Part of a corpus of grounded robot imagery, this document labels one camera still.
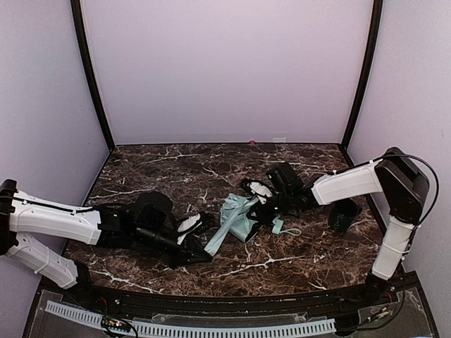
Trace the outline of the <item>mint green folding umbrella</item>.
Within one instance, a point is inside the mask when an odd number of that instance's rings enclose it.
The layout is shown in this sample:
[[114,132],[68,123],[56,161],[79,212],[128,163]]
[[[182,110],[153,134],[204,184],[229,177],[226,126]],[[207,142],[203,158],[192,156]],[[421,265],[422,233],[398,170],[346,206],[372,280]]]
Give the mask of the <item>mint green folding umbrella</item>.
[[278,213],[264,215],[269,206],[268,199],[263,196],[243,197],[229,194],[220,210],[220,227],[209,240],[204,250],[215,256],[228,234],[239,239],[242,243],[249,242],[263,226],[271,227],[273,234],[301,235],[301,230],[283,230],[283,221]]

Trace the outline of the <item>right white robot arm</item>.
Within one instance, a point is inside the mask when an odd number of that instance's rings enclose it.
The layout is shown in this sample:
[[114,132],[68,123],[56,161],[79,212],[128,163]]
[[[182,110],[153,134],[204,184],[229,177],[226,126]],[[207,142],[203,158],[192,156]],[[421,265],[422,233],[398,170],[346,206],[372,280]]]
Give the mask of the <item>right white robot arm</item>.
[[431,184],[422,166],[438,179],[432,165],[424,159],[391,147],[379,157],[329,171],[308,183],[289,163],[282,162],[267,172],[269,184],[243,179],[240,186],[258,198],[254,212],[262,225],[290,211],[302,213],[355,197],[381,195],[388,206],[388,224],[369,275],[387,282],[410,252],[416,232],[437,202],[426,201]]

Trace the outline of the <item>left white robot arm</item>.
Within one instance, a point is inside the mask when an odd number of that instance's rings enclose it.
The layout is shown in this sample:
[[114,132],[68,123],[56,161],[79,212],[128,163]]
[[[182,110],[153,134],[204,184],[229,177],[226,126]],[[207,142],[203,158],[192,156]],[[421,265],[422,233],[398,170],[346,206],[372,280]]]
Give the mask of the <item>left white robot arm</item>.
[[212,255],[197,236],[214,224],[214,216],[201,211],[178,220],[172,210],[173,202],[155,191],[139,195],[131,204],[82,207],[38,199],[18,190],[15,180],[7,179],[1,183],[1,255],[62,289],[89,283],[89,270],[57,254],[35,239],[35,234],[108,249],[141,244],[166,254],[170,268],[210,262]]

